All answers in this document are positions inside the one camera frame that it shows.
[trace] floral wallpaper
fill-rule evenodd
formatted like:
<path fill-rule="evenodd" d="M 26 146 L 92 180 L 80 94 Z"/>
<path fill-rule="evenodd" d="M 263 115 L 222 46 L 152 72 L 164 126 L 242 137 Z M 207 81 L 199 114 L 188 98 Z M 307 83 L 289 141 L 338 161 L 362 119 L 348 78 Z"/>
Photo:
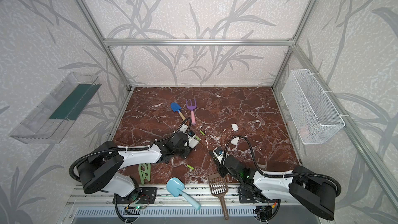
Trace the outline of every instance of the floral wallpaper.
<path fill-rule="evenodd" d="M 1 223 L 56 223 L 76 182 L 68 167 L 106 140 L 128 93 L 73 0 L 0 0 Z M 102 86 L 60 144 L 9 137 L 69 72 Z"/>
<path fill-rule="evenodd" d="M 398 180 L 397 1 L 320 0 L 299 45 Z"/>
<path fill-rule="evenodd" d="M 85 0 L 105 38 L 291 38 L 309 0 Z M 287 47 L 113 47 L 132 85 L 272 85 Z"/>
<path fill-rule="evenodd" d="M 280 103 L 281 114 L 286 117 L 286 126 L 291 133 L 292 143 L 300 161 L 312 171 L 330 175 L 341 184 L 341 195 L 336 198 L 335 223 L 398 223 L 397 211 L 344 129 L 324 144 L 302 144 L 281 95 L 292 69 L 304 69 L 294 54 L 282 71 L 281 80 L 275 88 L 275 95 Z"/>

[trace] light blue handle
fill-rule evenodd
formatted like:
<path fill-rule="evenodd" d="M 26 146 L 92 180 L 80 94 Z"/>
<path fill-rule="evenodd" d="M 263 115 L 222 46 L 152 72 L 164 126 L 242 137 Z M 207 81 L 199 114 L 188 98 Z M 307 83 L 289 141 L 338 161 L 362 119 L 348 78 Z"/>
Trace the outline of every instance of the light blue handle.
<path fill-rule="evenodd" d="M 181 191 L 181 195 L 189 202 L 191 203 L 192 207 L 196 210 L 200 209 L 200 204 L 197 202 L 194 198 L 192 198 L 189 194 L 185 193 L 184 191 Z"/>

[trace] purple fork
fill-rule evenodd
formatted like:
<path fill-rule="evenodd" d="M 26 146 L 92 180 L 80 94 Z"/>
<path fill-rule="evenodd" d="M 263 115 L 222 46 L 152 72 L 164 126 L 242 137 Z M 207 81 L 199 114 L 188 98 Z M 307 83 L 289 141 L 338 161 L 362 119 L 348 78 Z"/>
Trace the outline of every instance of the purple fork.
<path fill-rule="evenodd" d="M 190 105 L 188 105 L 188 100 L 187 101 L 187 108 L 188 110 L 191 110 L 191 119 L 192 119 L 192 124 L 196 125 L 196 120 L 195 120 L 195 114 L 193 113 L 193 110 L 196 109 L 196 99 L 193 99 L 195 101 L 195 105 L 192 105 L 192 100 L 190 99 L 189 101 L 191 102 Z"/>

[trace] purple fork head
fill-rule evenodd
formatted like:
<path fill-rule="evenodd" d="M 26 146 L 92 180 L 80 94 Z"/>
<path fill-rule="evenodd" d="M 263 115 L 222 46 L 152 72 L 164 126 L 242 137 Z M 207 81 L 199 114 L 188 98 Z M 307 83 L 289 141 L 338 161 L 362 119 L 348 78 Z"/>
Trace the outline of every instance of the purple fork head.
<path fill-rule="evenodd" d="M 191 110 L 191 111 L 193 111 L 193 110 L 195 110 L 196 109 L 196 99 L 193 99 L 194 101 L 195 101 L 195 105 L 192 105 L 192 99 L 190 99 L 189 101 L 190 101 L 190 105 L 188 105 L 188 100 L 186 100 L 187 101 L 187 108 L 188 108 L 188 110 Z"/>

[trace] brown scoop handle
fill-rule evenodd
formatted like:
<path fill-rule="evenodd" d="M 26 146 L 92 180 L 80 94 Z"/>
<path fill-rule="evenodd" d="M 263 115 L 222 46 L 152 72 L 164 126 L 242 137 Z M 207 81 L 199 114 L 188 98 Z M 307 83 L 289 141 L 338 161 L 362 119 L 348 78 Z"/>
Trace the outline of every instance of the brown scoop handle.
<path fill-rule="evenodd" d="M 220 202 L 221 202 L 222 212 L 224 214 L 224 218 L 227 220 L 227 219 L 229 219 L 229 215 L 228 215 L 228 210 L 226 209 L 224 196 L 222 195 L 219 198 L 220 198 Z"/>

